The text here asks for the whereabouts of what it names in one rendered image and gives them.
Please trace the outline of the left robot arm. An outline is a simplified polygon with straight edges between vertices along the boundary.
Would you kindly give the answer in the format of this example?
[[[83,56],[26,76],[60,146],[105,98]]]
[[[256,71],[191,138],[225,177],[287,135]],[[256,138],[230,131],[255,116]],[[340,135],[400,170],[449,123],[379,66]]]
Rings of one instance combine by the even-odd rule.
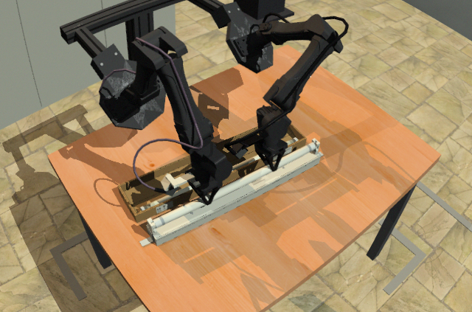
[[[286,41],[310,41],[308,48],[298,61],[280,79],[277,79],[263,96],[263,99],[270,106],[265,107],[263,105],[263,107],[256,110],[258,128],[291,107],[294,88],[304,80],[296,93],[297,102],[305,84],[322,61],[333,51],[340,53],[343,50],[341,39],[333,46],[330,45],[336,37],[339,37],[339,34],[319,14],[315,14],[303,22],[270,21],[270,23],[261,23],[256,32],[233,40],[242,57],[270,46],[271,42],[275,45],[283,45]],[[328,47],[330,48],[328,49]],[[321,60],[319,60],[320,57],[322,57]],[[315,66],[315,64],[317,65]],[[310,71],[311,73],[307,75]],[[276,108],[269,101],[272,101],[279,108]],[[291,120],[286,114],[264,131],[273,140],[279,140],[287,134],[290,124]]]

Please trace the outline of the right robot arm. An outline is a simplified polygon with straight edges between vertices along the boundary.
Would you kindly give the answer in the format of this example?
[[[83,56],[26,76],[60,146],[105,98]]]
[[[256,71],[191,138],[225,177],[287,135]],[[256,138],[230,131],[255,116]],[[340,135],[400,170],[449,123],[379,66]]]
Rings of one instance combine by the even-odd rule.
[[[168,50],[176,52],[168,54],[173,61],[169,61],[160,51],[144,44],[143,41],[162,49],[166,54]],[[205,170],[217,181],[227,179],[232,172],[232,163],[216,148],[216,144],[211,142],[214,139],[212,123],[195,104],[185,77],[181,56],[188,53],[186,45],[165,27],[159,27],[131,42],[130,49],[137,62],[136,76],[134,81],[129,83],[129,87],[126,86],[105,103],[111,115],[118,120],[136,104],[141,107],[159,96],[160,86],[163,84],[173,110],[174,126],[180,142],[200,147],[192,116],[201,134],[202,149],[193,150],[181,145],[182,149],[191,154],[192,166]]]

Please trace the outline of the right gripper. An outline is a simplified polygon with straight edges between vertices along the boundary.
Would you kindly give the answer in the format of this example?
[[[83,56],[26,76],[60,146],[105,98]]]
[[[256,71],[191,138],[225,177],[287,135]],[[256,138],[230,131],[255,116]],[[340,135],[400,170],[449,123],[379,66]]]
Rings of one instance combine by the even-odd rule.
[[[183,176],[174,179],[170,174],[167,173],[161,181],[164,191],[168,191],[171,185],[173,186],[173,188],[176,188],[187,182],[189,183],[191,188],[194,189],[195,192],[197,191],[197,195],[204,201],[207,206],[212,203],[212,200],[215,197],[216,193],[223,186],[222,181],[215,180],[203,169],[193,166],[191,169],[186,170],[185,175]],[[205,198],[205,194],[210,192],[212,192],[211,196],[209,200],[207,200]]]

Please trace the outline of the brown cardboard carton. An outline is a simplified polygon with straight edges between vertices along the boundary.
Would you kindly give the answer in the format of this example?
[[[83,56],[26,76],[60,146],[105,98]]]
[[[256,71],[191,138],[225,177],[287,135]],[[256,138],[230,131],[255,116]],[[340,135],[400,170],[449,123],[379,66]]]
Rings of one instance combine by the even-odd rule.
[[[257,129],[258,129],[258,126],[248,131],[242,132],[241,134],[238,134],[236,136],[223,140],[222,142],[219,142],[216,144],[216,148],[227,157],[227,160],[232,163],[232,166],[239,164],[241,162],[244,162],[245,160],[250,159],[251,157],[254,157],[257,155],[257,153],[255,152],[254,145],[246,148],[248,151],[242,156],[241,159],[238,159],[236,156],[231,154],[224,147],[224,145],[228,142],[232,142],[232,141],[235,141],[236,139],[246,136],[252,133],[253,131],[256,131]],[[296,137],[298,141],[288,145],[288,148],[285,149],[285,153],[283,156],[286,156],[289,153],[292,153],[295,150],[298,150],[304,147],[307,140],[307,138],[291,123],[288,126],[287,134],[282,138],[282,140],[284,142],[287,142],[288,140],[293,139],[294,137]],[[244,176],[247,173],[250,173],[264,165],[265,164],[262,161],[262,159],[258,159],[236,170],[233,170],[230,176],[226,180],[222,181],[223,185],[230,181],[235,180],[236,178]],[[161,181],[166,176],[167,173],[176,179],[184,175],[185,171],[189,170],[190,168],[192,168],[192,166],[191,166],[190,155],[189,155],[138,177],[146,185],[153,188],[161,189],[162,188]],[[157,215],[163,211],[166,211],[170,208],[178,206],[179,204],[182,204],[198,196],[196,192],[193,189],[191,189],[185,193],[177,195],[176,197],[173,197],[169,200],[161,202],[160,204],[157,204],[153,207],[150,207],[148,209],[141,211],[140,207],[146,204],[149,204],[153,201],[156,201],[162,197],[165,197],[166,195],[164,193],[156,192],[150,188],[147,188],[145,185],[141,184],[141,182],[137,178],[133,178],[127,182],[119,184],[118,186],[119,186],[119,192],[120,192],[120,195],[122,196],[123,201],[125,202],[127,208],[129,209],[129,211],[131,212],[133,218],[135,219],[137,223],[147,218],[150,218],[154,215]]]

